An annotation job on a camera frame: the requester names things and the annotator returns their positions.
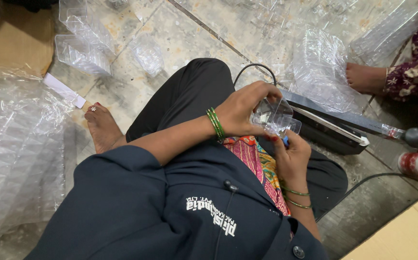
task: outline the gray knob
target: gray knob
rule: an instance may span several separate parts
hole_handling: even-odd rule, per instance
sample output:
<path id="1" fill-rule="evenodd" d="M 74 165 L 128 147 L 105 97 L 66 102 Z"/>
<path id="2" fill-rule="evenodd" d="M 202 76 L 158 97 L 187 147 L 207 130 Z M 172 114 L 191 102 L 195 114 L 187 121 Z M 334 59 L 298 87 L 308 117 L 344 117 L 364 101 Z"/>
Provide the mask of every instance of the gray knob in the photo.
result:
<path id="1" fill-rule="evenodd" d="M 413 127 L 402 135 L 402 139 L 411 147 L 418 148 L 418 127 Z"/>

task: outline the foot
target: foot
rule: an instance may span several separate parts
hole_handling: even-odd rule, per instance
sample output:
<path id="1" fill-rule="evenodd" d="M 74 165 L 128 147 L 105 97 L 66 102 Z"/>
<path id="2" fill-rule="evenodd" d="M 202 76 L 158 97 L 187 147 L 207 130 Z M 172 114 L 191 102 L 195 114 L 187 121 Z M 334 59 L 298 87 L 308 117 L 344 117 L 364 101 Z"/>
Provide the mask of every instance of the foot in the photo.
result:
<path id="1" fill-rule="evenodd" d="M 123 136 L 109 110 L 98 102 L 88 108 L 84 117 L 97 154 L 108 151 L 111 145 Z"/>
<path id="2" fill-rule="evenodd" d="M 354 90 L 360 93 L 384 95 L 386 74 L 386 68 L 347 63 L 347 81 Z"/>

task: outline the black trousers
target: black trousers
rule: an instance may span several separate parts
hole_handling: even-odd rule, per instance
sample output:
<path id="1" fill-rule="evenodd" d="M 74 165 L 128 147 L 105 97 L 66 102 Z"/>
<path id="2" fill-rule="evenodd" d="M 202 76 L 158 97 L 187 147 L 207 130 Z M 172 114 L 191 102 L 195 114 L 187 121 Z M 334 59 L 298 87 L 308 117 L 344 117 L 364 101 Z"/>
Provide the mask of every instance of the black trousers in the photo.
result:
<path id="1" fill-rule="evenodd" d="M 235 91 L 230 69 L 217 59 L 194 59 L 179 69 L 153 95 L 126 133 L 127 142 L 206 114 Z M 270 142 L 260 145 L 272 156 Z M 315 217 L 332 209 L 347 190 L 347 175 L 335 162 L 312 151 L 307 184 Z"/>

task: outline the jacket button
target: jacket button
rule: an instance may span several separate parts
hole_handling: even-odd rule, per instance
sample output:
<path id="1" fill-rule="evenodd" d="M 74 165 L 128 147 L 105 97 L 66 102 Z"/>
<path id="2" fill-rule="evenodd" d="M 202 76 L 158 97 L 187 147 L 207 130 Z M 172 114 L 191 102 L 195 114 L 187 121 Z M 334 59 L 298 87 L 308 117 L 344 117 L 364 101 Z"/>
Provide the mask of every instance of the jacket button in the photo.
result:
<path id="1" fill-rule="evenodd" d="M 296 256 L 299 259 L 303 259 L 305 257 L 304 251 L 298 246 L 293 247 L 293 253 L 294 253 L 294 256 Z"/>

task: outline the navy blue jacket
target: navy blue jacket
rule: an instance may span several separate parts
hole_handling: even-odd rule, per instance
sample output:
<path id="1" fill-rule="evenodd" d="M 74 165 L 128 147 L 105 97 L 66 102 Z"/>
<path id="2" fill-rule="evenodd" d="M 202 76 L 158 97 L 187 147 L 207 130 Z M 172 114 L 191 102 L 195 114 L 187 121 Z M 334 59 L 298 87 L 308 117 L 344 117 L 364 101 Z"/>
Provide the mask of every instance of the navy blue jacket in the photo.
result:
<path id="1" fill-rule="evenodd" d="M 226 179 L 238 187 L 227 211 Z M 85 159 L 26 259 L 213 259 L 221 228 L 220 260 L 297 259 L 294 246 L 304 259 L 327 259 L 321 243 L 275 207 L 255 174 L 212 140 L 165 167 L 135 146 Z"/>

